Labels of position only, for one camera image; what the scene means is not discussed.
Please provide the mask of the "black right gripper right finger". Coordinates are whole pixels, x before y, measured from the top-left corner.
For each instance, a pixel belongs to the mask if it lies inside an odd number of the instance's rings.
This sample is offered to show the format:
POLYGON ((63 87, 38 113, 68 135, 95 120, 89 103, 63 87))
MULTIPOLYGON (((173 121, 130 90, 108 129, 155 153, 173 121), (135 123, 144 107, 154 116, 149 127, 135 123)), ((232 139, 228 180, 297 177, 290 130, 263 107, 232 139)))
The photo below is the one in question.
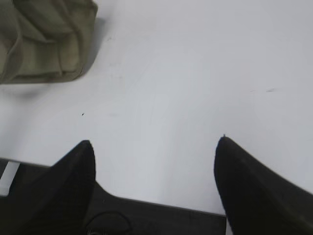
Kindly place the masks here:
POLYGON ((233 234, 313 233, 313 195, 266 167, 229 137, 218 142, 214 177, 233 234))

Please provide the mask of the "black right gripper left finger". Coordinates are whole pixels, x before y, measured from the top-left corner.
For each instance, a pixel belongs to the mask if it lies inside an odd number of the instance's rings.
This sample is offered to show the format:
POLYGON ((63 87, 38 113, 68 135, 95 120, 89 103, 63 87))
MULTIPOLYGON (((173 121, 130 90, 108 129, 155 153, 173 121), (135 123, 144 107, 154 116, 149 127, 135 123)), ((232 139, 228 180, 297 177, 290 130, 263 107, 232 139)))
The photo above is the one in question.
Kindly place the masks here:
POLYGON ((13 192, 0 200, 2 235, 78 235, 95 184, 95 156, 81 141, 31 181, 17 175, 13 192))

